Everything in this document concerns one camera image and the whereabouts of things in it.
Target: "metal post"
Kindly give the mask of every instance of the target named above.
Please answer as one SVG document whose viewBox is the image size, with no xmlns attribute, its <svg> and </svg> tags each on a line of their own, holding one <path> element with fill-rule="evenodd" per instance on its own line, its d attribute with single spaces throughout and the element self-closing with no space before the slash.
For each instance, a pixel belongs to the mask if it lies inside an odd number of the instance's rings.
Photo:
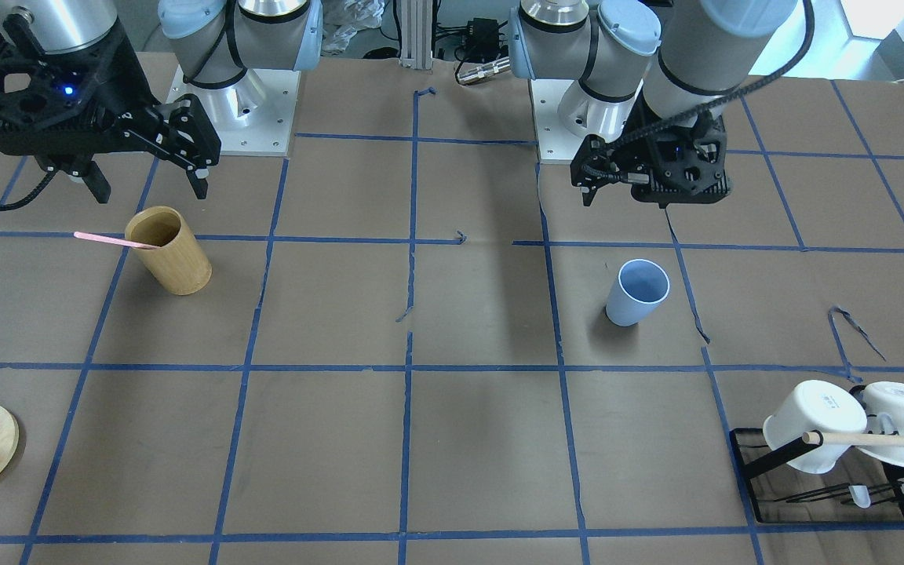
<svg viewBox="0 0 904 565">
<path fill-rule="evenodd" d="M 432 0 L 402 0 L 399 3 L 399 21 L 403 22 L 399 64 L 403 67 L 430 71 L 433 7 Z"/>
</svg>

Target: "plastic bag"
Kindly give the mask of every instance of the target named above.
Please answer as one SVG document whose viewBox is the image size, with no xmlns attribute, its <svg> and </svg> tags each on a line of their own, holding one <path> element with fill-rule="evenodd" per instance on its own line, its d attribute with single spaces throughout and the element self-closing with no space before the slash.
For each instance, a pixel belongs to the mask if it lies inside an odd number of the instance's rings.
<svg viewBox="0 0 904 565">
<path fill-rule="evenodd" d="M 323 54 L 343 53 L 362 29 L 381 27 L 385 0 L 323 0 Z"/>
</svg>

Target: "light blue joint cap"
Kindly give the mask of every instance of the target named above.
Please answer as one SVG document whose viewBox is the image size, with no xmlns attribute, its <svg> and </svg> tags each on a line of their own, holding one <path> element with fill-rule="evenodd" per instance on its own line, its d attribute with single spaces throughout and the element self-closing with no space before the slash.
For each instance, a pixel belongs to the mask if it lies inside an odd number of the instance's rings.
<svg viewBox="0 0 904 565">
<path fill-rule="evenodd" d="M 319 0 L 309 3 L 309 14 L 305 21 L 305 33 L 298 46 L 295 71 L 312 71 L 319 65 L 319 51 L 323 47 L 323 5 Z"/>
<path fill-rule="evenodd" d="M 653 55 L 661 44 L 658 16 L 637 0 L 602 0 L 599 19 L 613 39 L 642 57 Z"/>
<path fill-rule="evenodd" d="M 797 0 L 700 0 L 700 4 L 721 29 L 751 38 L 776 31 L 793 13 Z"/>
<path fill-rule="evenodd" d="M 162 34 L 169 39 L 187 37 L 217 18 L 225 3 L 226 0 L 160 0 Z"/>
<path fill-rule="evenodd" d="M 528 49 L 525 48 L 525 31 L 518 18 L 518 9 L 512 8 L 508 15 L 508 58 L 512 60 L 512 74 L 517 78 L 535 78 L 532 71 L 532 61 L 528 58 Z"/>
</svg>

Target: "wooden rod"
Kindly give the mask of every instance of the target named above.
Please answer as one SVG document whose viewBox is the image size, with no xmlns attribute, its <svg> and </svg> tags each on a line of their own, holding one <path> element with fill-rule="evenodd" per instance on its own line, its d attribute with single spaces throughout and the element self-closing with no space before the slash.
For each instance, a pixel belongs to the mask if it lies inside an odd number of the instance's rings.
<svg viewBox="0 0 904 565">
<path fill-rule="evenodd" d="M 904 447 L 904 436 L 879 436 L 874 433 L 805 432 L 801 439 L 812 446 Z"/>
</svg>

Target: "wooden cup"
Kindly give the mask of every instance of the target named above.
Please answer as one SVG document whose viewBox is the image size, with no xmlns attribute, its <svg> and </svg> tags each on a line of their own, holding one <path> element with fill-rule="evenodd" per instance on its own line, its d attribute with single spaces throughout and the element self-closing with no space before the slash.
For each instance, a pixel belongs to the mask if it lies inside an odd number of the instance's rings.
<svg viewBox="0 0 904 565">
<path fill-rule="evenodd" d="M 160 285 L 173 294 L 196 293 L 211 279 L 211 262 L 198 246 L 187 221 L 173 208 L 153 206 L 141 210 L 128 222 L 125 237 L 158 247 L 132 251 Z"/>
</svg>

